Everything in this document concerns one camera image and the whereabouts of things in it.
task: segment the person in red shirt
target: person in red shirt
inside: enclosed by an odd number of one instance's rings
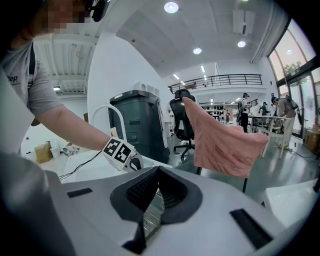
[[[229,125],[229,122],[230,122],[230,112],[229,110],[227,110],[225,114],[225,124]]]

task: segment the tree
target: tree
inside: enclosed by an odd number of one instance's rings
[[[292,62],[290,65],[287,64],[283,68],[284,69],[283,74],[284,74],[284,76],[287,76],[287,75],[291,74],[293,71],[296,71],[300,67],[301,67],[301,62],[300,61],[297,61],[296,63]],[[308,79],[304,78],[304,79],[300,80],[300,83],[303,84],[303,83],[305,83],[307,81],[308,81]]]

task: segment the black and white square marker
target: black and white square marker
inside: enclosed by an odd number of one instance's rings
[[[120,150],[114,156],[114,159],[124,164],[128,156],[130,155],[130,153],[131,153],[131,150],[126,145],[122,144]]]
[[[104,152],[108,154],[110,157],[116,152],[116,149],[119,147],[120,142],[115,139],[111,139],[109,144],[106,145]]]

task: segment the black pants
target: black pants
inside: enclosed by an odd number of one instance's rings
[[[241,126],[243,127],[243,131],[246,133],[248,127],[248,113],[241,113]]]

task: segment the khaki pants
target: khaki pants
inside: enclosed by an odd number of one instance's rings
[[[292,130],[294,128],[295,118],[291,117],[290,120],[285,120],[285,136],[283,137],[283,145],[289,146]]]

